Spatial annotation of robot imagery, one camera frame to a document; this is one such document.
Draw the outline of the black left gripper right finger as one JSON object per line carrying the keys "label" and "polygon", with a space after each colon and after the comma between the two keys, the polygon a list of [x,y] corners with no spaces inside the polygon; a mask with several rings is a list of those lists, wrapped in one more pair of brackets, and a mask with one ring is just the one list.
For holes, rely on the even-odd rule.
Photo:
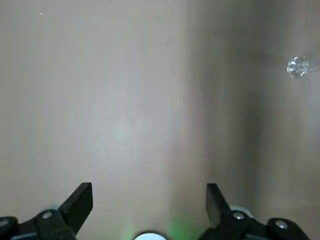
{"label": "black left gripper right finger", "polygon": [[244,208],[232,209],[215,183],[206,185],[206,213],[210,227],[201,240],[308,240],[295,222],[274,217],[266,224],[250,216]]}

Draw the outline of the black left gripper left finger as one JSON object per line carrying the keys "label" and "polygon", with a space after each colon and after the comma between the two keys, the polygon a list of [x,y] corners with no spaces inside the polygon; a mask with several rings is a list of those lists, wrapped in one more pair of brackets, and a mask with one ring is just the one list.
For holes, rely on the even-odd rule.
{"label": "black left gripper left finger", "polygon": [[75,240],[93,209],[90,182],[81,183],[57,208],[47,209],[19,223],[15,216],[0,218],[2,240]]}

